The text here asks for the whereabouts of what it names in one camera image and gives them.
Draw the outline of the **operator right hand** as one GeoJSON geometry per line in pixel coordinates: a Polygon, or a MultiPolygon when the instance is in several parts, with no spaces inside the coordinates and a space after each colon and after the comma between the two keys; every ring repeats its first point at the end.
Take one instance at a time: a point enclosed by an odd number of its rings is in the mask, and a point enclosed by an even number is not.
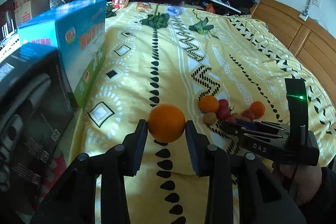
{"type": "Polygon", "coordinates": [[[276,176],[281,185],[288,188],[294,170],[296,170],[293,183],[297,184],[295,203],[301,205],[310,201],[318,192],[322,182],[322,170],[319,165],[299,165],[297,169],[293,165],[281,165],[272,163],[273,175],[276,176]]]}

